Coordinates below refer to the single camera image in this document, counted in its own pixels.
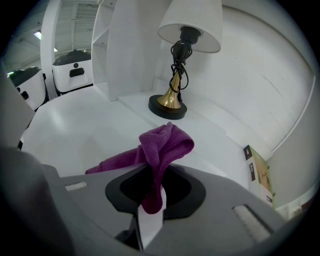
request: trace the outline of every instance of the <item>white lampshade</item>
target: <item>white lampshade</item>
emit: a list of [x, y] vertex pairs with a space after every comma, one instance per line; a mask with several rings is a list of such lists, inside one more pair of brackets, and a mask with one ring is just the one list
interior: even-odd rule
[[160, 24], [159, 36], [172, 44], [180, 40], [182, 26], [201, 31], [194, 51], [217, 53], [221, 49], [223, 18], [221, 0], [172, 0]]

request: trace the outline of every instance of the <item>table lamp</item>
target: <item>table lamp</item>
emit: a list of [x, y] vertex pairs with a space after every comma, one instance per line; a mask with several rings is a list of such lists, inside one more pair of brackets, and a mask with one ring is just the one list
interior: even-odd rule
[[[171, 120], [185, 116], [187, 107], [182, 102], [181, 90], [189, 84], [186, 59], [193, 50], [211, 54], [219, 52], [222, 29], [221, 0], [172, 0], [158, 29], [159, 36], [173, 44], [172, 78], [164, 95], [153, 95], [149, 98], [148, 106], [154, 114]], [[183, 74], [187, 83], [181, 88]]]

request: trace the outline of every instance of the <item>microfiber cloth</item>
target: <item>microfiber cloth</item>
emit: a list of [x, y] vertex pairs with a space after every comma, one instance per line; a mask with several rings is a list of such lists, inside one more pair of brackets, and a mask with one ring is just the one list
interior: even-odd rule
[[152, 167], [153, 184], [142, 201], [148, 214], [156, 214], [162, 208], [162, 177], [168, 165], [188, 154], [194, 141], [183, 130], [168, 122], [139, 136], [141, 145], [101, 162], [85, 174], [94, 174], [120, 169], [136, 164], [148, 163]]

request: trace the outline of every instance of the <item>ceiling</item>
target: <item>ceiling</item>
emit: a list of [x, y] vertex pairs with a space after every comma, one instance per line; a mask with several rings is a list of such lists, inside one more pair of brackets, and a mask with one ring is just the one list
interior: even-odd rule
[[[41, 31], [49, 0], [40, 0], [14, 31], [4, 52], [7, 71], [40, 65], [40, 40], [34, 32]], [[73, 49], [91, 49], [97, 0], [62, 0], [55, 31], [56, 57]]]

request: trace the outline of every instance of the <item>lamp base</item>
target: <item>lamp base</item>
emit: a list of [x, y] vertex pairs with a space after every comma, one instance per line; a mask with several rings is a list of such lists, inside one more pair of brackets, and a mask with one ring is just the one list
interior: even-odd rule
[[149, 109], [159, 117], [170, 119], [170, 120], [178, 120], [185, 116], [187, 112], [187, 106], [180, 102], [180, 108], [169, 108], [161, 105], [157, 99], [162, 95], [153, 95], [149, 98]]

